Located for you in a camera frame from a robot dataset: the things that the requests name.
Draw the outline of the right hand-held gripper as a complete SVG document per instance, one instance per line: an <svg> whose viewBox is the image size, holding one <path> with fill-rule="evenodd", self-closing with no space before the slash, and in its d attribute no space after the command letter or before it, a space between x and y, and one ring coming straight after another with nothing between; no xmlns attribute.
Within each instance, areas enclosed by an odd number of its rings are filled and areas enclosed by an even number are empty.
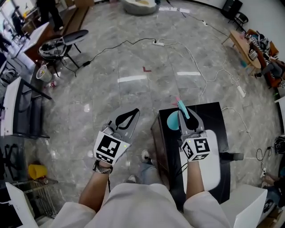
<svg viewBox="0 0 285 228"><path fill-rule="evenodd" d="M187 108L189 119L183 111L178 111L178 124L181 132L179 155L181 162L194 162L205 159L211 152L210 130L204 130L204 122L192 109Z"/></svg>

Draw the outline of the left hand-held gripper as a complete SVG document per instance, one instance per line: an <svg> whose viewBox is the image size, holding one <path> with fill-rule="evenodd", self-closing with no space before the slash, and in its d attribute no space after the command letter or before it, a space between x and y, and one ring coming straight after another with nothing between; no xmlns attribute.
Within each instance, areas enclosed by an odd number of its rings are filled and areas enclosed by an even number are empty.
<svg viewBox="0 0 285 228"><path fill-rule="evenodd" d="M114 110L96 138L93 150L95 158L113 166L130 147L130 138L139 116L139 109L132 107Z"/></svg>

